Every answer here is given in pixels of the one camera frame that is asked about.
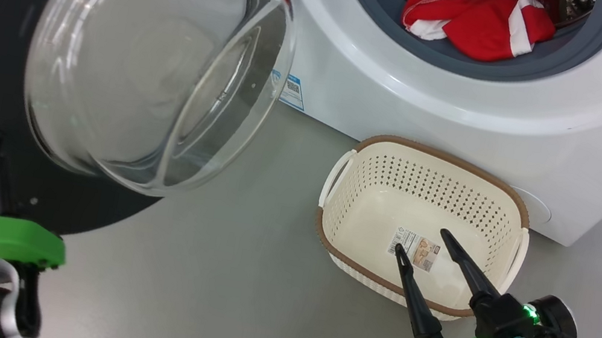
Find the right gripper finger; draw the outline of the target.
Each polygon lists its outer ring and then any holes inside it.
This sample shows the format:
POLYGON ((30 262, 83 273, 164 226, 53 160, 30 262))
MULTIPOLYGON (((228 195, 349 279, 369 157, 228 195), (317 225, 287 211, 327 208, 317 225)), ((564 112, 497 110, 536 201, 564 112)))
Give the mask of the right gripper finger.
POLYGON ((396 244, 394 254, 397 260, 399 275, 405 303, 410 316, 410 327, 414 338, 440 338, 442 326, 440 321, 431 314, 416 280, 413 277, 413 266, 402 244, 396 244))
POLYGON ((440 230, 439 234, 451 259, 458 265, 469 290, 471 290, 472 297, 470 298, 469 306, 475 309, 475 307, 482 303, 490 303, 498 299, 501 296, 498 289, 489 281, 482 269, 478 267, 453 234, 444 228, 440 230))

